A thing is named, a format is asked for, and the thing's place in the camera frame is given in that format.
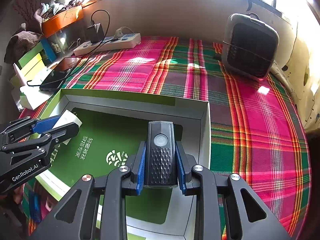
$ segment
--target white logo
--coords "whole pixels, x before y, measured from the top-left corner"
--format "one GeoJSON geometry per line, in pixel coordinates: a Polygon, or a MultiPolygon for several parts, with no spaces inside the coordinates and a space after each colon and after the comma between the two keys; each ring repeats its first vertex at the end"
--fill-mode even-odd
{"type": "Polygon", "coordinates": [[[120,167],[121,165],[125,165],[125,162],[127,160],[128,156],[125,152],[117,152],[115,150],[112,150],[108,153],[106,161],[109,165],[113,164],[114,166],[120,167]]]}

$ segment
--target plaid tablecloth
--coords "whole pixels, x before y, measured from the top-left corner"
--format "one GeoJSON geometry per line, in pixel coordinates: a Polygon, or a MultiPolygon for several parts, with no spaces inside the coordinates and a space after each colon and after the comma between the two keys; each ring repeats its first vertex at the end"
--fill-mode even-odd
{"type": "MultiPolygon", "coordinates": [[[[201,40],[143,37],[133,49],[100,52],[63,87],[209,101],[210,169],[239,173],[295,239],[311,188],[308,145],[297,111],[271,74],[254,82],[227,71],[214,59],[221,48],[201,40]]],[[[40,116],[47,104],[23,114],[40,116]]],[[[226,238],[224,223],[221,227],[226,238]]]]}

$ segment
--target gray round button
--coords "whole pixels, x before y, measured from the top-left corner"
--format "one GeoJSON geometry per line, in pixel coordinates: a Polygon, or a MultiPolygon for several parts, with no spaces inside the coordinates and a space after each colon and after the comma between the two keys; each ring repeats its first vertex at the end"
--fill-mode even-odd
{"type": "Polygon", "coordinates": [[[160,133],[157,136],[155,136],[155,138],[153,139],[153,142],[158,147],[163,147],[168,143],[168,138],[164,134],[160,133]]]}

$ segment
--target blue gripper pad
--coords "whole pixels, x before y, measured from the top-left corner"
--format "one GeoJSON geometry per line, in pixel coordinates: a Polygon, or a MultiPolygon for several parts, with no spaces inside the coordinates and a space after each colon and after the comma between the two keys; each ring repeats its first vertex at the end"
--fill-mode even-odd
{"type": "Polygon", "coordinates": [[[182,166],[182,160],[180,157],[180,152],[178,149],[178,146],[176,144],[176,156],[177,156],[177,169],[178,169],[178,181],[179,181],[179,187],[182,191],[182,194],[184,195],[186,193],[186,174],[184,172],[183,166],[182,166]]]}
{"type": "Polygon", "coordinates": [[[56,122],[59,120],[60,117],[61,117],[61,115],[56,115],[56,116],[49,117],[49,118],[38,121],[32,129],[33,132],[41,134],[47,130],[51,130],[52,127],[56,124],[56,122]]]}
{"type": "Polygon", "coordinates": [[[144,144],[143,152],[142,152],[142,157],[140,160],[140,165],[138,169],[138,174],[137,174],[137,195],[139,196],[142,189],[143,189],[143,182],[144,182],[144,163],[145,163],[145,158],[146,158],[146,148],[147,148],[147,143],[144,144]]]}

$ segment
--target brown fabric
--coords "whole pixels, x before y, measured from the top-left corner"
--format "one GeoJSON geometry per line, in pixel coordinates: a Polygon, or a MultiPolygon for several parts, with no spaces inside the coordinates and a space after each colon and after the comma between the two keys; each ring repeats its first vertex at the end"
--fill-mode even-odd
{"type": "Polygon", "coordinates": [[[17,62],[25,53],[38,44],[42,36],[42,21],[40,9],[38,9],[28,24],[23,23],[20,25],[7,45],[4,56],[5,63],[13,64],[17,62]]]}

